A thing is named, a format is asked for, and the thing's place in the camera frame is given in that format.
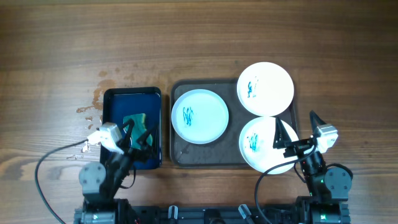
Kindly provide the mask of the black water tray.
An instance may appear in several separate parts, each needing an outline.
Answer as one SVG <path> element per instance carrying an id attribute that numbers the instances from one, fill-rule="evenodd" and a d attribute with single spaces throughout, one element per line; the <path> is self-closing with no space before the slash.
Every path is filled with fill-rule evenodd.
<path id="1" fill-rule="evenodd" d="M 147 162 L 135 162 L 137 170 L 151 170 L 160 167 L 162 163 L 162 96 L 156 86 L 139 88 L 112 88 L 104 93 L 102 123 L 115 123 L 119 127 L 123 119 L 134 114 L 146 115 L 147 129 L 156 128 L 151 133 L 155 156 Z"/>

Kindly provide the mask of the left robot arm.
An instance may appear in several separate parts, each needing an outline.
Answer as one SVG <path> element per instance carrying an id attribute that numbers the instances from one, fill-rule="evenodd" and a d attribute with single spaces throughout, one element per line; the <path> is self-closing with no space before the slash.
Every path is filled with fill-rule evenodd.
<path id="1" fill-rule="evenodd" d="M 130 144 L 135 122 L 129 119 L 121 127 L 114 123 L 104 123 L 97 131 L 87 137 L 88 142 L 100 143 L 112 152 L 106 162 L 90 162 L 79 173 L 79 181 L 84 196 L 83 206 L 75 210 L 74 223 L 140 223 L 137 212 L 126 199 L 115 199 L 123 180 L 133 170 L 136 161 L 145 162 L 155 157 L 155 148 L 148 144 L 150 135 L 159 135 L 156 124 L 142 133 L 136 142 Z"/>

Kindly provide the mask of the white plate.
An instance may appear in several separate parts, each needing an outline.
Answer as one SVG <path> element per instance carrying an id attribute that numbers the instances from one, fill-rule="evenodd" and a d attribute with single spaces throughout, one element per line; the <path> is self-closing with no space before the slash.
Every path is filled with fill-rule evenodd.
<path id="1" fill-rule="evenodd" d="M 175 132 L 187 142 L 208 144 L 225 132 L 229 111 L 224 100 L 215 92 L 190 90 L 174 103 L 171 122 Z"/>
<path id="2" fill-rule="evenodd" d="M 275 118 L 259 117 L 248 122 L 239 135 L 239 150 L 244 160 L 255 170 L 266 170 L 298 159 L 284 157 L 285 148 L 274 149 Z"/>
<path id="3" fill-rule="evenodd" d="M 236 91 L 241 104 L 257 116 L 275 116 L 294 98 L 294 83 L 288 72 L 271 62 L 254 63 L 240 74 Z"/>

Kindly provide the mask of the green yellow sponge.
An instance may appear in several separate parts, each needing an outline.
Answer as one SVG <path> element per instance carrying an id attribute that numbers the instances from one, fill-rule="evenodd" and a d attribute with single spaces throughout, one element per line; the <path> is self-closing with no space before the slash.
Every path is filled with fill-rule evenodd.
<path id="1" fill-rule="evenodd" d="M 141 145 L 136 140 L 147 131 L 146 118 L 147 116 L 145 113 L 133 114 L 123 118 L 123 123 L 128 122 L 130 119 L 134 121 L 134 127 L 130 137 L 130 144 L 133 148 L 141 148 Z"/>

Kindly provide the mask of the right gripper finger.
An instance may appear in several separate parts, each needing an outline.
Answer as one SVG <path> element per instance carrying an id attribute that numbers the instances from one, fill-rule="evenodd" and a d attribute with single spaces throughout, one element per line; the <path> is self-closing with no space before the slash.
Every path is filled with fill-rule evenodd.
<path id="1" fill-rule="evenodd" d="M 324 120 L 322 120 L 317 114 L 316 112 L 314 112 L 314 110 L 311 110 L 311 112 L 309 113 L 310 115 L 310 124 L 311 124 L 311 128 L 313 131 L 313 134 L 315 136 L 320 136 L 321 135 L 321 128 L 326 125 L 326 122 L 324 122 Z"/>
<path id="2" fill-rule="evenodd" d="M 279 117 L 275 119 L 275 135 L 273 148 L 274 149 L 282 149 L 289 146 L 292 142 L 287 130 L 284 127 L 282 120 Z"/>

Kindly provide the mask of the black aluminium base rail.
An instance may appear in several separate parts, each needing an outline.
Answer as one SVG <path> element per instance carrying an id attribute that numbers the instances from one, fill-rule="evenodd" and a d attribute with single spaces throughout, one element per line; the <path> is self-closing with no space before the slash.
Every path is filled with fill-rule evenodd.
<path id="1" fill-rule="evenodd" d="M 262 209 L 271 223 L 351 223 L 348 206 L 294 204 L 268 205 Z M 259 210 L 242 204 L 238 207 L 128 206 L 125 211 L 76 209 L 74 223 L 264 223 Z"/>

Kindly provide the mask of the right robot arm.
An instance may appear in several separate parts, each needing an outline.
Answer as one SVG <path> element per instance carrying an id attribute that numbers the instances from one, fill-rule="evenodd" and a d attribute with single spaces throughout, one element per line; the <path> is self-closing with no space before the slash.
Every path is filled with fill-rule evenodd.
<path id="1" fill-rule="evenodd" d="M 351 217 L 346 202 L 352 187 L 353 173 L 341 164 L 327 165 L 322 156 L 338 138 L 337 129 L 310 112 L 313 134 L 293 141 L 282 120 L 275 119 L 273 148 L 283 149 L 284 157 L 297 157 L 309 197 L 297 197 L 291 208 L 290 223 L 349 224 Z"/>

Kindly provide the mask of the brown serving tray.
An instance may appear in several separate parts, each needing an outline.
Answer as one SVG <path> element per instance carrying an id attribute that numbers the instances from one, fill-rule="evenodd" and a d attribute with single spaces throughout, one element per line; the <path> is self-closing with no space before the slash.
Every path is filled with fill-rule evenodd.
<path id="1" fill-rule="evenodd" d="M 184 169 L 227 169 L 247 167 L 239 150 L 239 135 L 243 127 L 256 115 L 240 103 L 237 95 L 236 78 L 214 78 L 180 80 L 170 92 L 170 107 L 184 93 L 195 89 L 215 92 L 226 103 L 229 123 L 226 131 L 208 144 L 192 144 L 182 139 L 171 126 L 169 131 L 169 155 L 171 161 Z"/>

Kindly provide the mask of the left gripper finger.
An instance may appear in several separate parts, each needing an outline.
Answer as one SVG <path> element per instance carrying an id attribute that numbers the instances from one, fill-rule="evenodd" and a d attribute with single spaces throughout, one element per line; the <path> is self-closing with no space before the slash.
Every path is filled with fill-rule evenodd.
<path id="1" fill-rule="evenodd" d="M 147 140 L 149 139 L 149 137 L 152 134 L 155 134 L 157 131 L 157 127 L 158 124 L 156 123 L 151 129 L 147 129 L 143 134 L 141 134 L 139 136 L 139 138 L 136 140 L 136 142 L 138 143 L 138 145 L 140 146 L 140 148 L 153 148 L 153 142 L 154 140 L 152 140 L 151 144 L 149 144 L 147 142 Z"/>
<path id="2" fill-rule="evenodd" d="M 131 134 L 132 134 L 134 125 L 135 125 L 135 122 L 133 119 L 129 119 L 125 123 L 123 123 L 121 130 L 124 130 L 124 128 L 127 128 L 127 131 L 126 131 L 124 138 L 119 143 L 120 146 L 130 146 Z"/>

